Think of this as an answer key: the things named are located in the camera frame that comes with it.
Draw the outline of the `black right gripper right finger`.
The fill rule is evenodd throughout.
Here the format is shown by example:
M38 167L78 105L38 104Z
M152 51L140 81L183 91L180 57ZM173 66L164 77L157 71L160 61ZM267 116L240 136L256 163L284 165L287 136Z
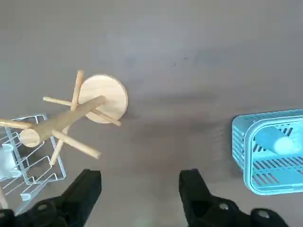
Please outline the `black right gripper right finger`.
M283 218L266 208L242 212L235 202L214 196L197 169L182 170L178 188L189 227L286 227Z

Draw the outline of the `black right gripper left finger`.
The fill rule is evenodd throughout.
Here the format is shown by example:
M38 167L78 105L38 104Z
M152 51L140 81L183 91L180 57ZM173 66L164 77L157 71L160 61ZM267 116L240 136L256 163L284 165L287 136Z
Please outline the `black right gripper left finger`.
M37 202L28 211L15 215L0 211L2 227L82 227L102 191L101 172L84 169L73 183L57 197Z

